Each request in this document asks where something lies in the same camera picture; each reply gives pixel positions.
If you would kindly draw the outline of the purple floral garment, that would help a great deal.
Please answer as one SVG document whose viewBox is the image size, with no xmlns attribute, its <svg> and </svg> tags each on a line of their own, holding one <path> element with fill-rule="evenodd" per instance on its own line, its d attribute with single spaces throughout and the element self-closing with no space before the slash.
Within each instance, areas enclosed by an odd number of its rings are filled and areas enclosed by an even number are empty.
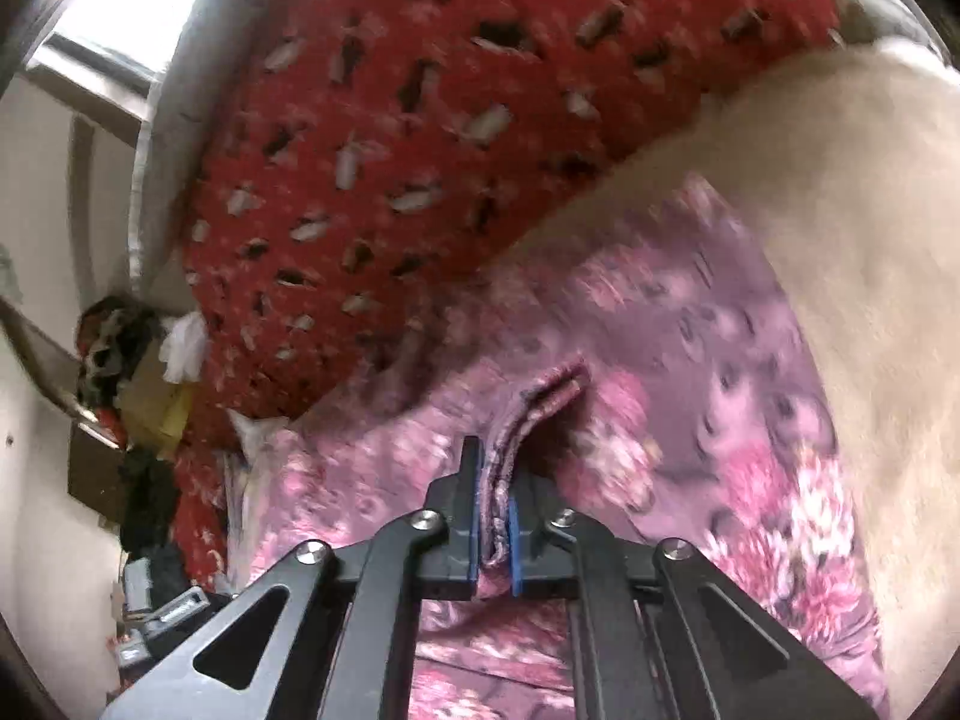
<svg viewBox="0 0 960 720">
<path fill-rule="evenodd" d="M 404 328 L 358 344 L 348 379 L 311 385 L 302 416 L 245 443 L 229 572 L 245 585 L 303 539 L 370 538 L 480 439 L 480 590 L 425 606 L 413 717 L 573 715 L 562 606 L 508 590 L 519 470 L 620 538 L 692 541 L 889 713 L 814 358 L 763 250 L 706 182 L 431 291 Z"/>
</svg>

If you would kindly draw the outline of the clutter pile on shelf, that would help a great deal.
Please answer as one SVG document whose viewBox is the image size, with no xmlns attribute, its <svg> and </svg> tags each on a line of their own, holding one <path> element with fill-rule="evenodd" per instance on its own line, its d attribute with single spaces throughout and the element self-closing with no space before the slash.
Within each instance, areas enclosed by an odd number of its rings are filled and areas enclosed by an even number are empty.
<svg viewBox="0 0 960 720">
<path fill-rule="evenodd" d="M 155 310 L 107 296 L 76 325 L 76 401 L 119 445 L 121 546 L 137 559 L 171 541 L 181 491 L 174 454 L 189 413 L 189 392 L 164 378 L 166 340 Z"/>
</svg>

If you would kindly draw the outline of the white crumpled cloth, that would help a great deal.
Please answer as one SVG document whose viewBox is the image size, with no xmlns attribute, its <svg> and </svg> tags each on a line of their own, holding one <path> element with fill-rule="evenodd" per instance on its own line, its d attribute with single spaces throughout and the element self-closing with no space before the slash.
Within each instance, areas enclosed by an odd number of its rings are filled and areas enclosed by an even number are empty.
<svg viewBox="0 0 960 720">
<path fill-rule="evenodd" d="M 163 339 L 158 356 L 164 366 L 163 379 L 169 383 L 199 382 L 208 346 L 202 312 L 164 317 L 161 327 Z"/>
</svg>

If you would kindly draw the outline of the red patterned pillow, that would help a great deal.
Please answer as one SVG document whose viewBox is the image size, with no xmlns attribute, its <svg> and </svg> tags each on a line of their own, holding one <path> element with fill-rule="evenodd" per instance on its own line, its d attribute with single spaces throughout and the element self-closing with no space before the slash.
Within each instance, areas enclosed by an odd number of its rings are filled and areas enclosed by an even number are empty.
<svg viewBox="0 0 960 720">
<path fill-rule="evenodd" d="M 208 332 L 176 455 L 190 577 L 224 566 L 231 411 L 301 415 L 416 291 L 836 25 L 835 0 L 274 0 L 182 225 Z"/>
</svg>

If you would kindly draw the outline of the beige fleece blanket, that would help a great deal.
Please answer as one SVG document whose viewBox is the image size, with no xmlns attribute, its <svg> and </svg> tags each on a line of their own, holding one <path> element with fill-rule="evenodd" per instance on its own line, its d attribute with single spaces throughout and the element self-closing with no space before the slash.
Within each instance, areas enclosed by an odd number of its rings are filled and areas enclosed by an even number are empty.
<svg viewBox="0 0 960 720">
<path fill-rule="evenodd" d="M 958 75 L 903 37 L 802 55 L 527 236 L 647 210 L 696 172 L 761 239 L 850 470 L 895 717 L 958 647 Z"/>
</svg>

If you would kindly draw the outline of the grey pillow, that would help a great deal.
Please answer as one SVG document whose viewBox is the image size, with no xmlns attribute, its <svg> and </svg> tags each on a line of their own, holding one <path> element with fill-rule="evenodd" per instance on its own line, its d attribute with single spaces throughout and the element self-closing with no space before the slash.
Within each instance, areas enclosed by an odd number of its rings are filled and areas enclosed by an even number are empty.
<svg viewBox="0 0 960 720">
<path fill-rule="evenodd" d="M 272 0 L 195 0 L 167 69 L 148 94 L 128 204 L 128 281 L 143 298 L 166 265 L 221 93 Z"/>
</svg>

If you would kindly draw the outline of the window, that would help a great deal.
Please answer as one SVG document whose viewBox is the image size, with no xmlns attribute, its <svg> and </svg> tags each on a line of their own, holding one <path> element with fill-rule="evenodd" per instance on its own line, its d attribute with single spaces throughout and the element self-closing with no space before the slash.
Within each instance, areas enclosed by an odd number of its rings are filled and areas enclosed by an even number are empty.
<svg viewBox="0 0 960 720">
<path fill-rule="evenodd" d="M 145 93 L 172 59 L 195 0 L 53 0 L 23 65 L 57 57 Z"/>
</svg>

